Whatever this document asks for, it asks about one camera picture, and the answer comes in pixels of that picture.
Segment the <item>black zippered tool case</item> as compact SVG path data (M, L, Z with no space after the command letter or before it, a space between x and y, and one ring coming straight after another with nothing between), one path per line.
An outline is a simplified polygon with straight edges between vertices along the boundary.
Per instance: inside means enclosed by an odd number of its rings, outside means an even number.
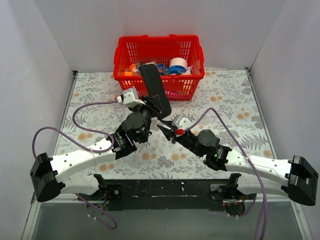
M157 118L163 120L172 113L172 109L159 70L157 66L152 63L142 65L138 69L146 86L148 95L150 97L159 96L158 102L161 106L161 113Z

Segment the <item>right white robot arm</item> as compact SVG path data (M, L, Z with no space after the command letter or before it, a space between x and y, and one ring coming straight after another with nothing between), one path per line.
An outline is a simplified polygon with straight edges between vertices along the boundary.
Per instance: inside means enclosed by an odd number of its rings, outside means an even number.
M305 206L316 204L319 174L302 156L292 159L270 159L251 155L246 159L237 150L220 144L220 140L209 130L194 135L183 127L190 121L163 120L158 128L173 144L179 143L214 171L237 172L240 176L226 186L227 195L237 199L241 195L266 193L288 197Z

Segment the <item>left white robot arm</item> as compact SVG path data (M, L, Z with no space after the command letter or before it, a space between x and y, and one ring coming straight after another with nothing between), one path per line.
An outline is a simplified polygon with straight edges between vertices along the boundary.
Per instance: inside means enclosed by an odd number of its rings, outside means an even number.
M106 187L100 176L87 175L79 178L73 175L101 163L124 158L138 150L138 145L148 141L152 134L152 118L160 118L163 113L159 94L138 98L134 93L123 93L114 102L122 103L131 113L119 125L115 133L104 132L102 140L90 146L84 146L70 136L55 128L58 132L80 149L61 155L34 154L34 164L30 171L34 193L38 202L47 202L60 194L85 194L95 200L106 196Z

